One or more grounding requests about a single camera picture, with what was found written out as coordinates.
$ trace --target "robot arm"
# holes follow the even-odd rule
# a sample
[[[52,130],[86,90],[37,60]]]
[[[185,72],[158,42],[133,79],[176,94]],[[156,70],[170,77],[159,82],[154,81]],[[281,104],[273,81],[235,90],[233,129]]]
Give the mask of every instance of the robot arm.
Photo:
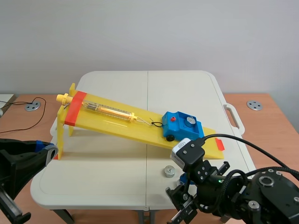
[[[175,189],[166,189],[166,194],[179,211],[168,224],[182,220],[190,223],[197,209],[221,217],[242,219],[247,224],[297,224],[299,223],[299,188],[279,171],[299,172],[283,167],[263,168],[248,174],[229,168],[224,162],[219,169],[209,161],[203,161],[204,139],[183,139],[172,150],[171,158],[187,173],[188,181]],[[247,176],[254,175],[252,180]],[[197,194],[188,193],[190,181],[197,186]]]
[[[48,142],[0,139],[0,209],[12,224],[31,217],[14,203],[20,190],[57,155]]]

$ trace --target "table handle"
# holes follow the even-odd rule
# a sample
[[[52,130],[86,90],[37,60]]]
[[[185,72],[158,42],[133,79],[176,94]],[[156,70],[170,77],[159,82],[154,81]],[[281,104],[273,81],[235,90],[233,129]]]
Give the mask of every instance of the table handle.
[[[235,125],[237,126],[237,128],[239,129],[240,135],[243,135],[245,133],[245,127],[240,119],[240,116],[238,115],[237,110],[235,109],[234,106],[232,106],[231,104],[226,103],[225,105],[223,105],[225,110],[228,110],[230,112],[230,114],[232,115],[232,118],[234,120]]]

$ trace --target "white wall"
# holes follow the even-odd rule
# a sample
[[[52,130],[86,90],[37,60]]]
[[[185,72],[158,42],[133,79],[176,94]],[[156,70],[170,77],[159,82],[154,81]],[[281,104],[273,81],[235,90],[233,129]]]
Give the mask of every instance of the white wall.
[[[299,130],[299,1],[1,1],[0,92],[94,70],[206,70],[223,92],[271,93]]]

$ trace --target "blue toy car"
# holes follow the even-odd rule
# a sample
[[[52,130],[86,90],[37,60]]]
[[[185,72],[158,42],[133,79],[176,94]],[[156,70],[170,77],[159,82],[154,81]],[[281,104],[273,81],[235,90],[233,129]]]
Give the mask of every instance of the blue toy car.
[[[189,114],[166,112],[162,117],[162,124],[163,136],[167,141],[181,141],[184,138],[196,140],[204,137],[201,122]]]

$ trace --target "black wheel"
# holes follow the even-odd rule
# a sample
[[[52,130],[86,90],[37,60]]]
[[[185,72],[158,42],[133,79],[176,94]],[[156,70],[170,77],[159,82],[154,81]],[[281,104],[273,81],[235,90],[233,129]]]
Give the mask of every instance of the black wheel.
[[[174,136],[172,134],[166,136],[167,141],[174,141]]]

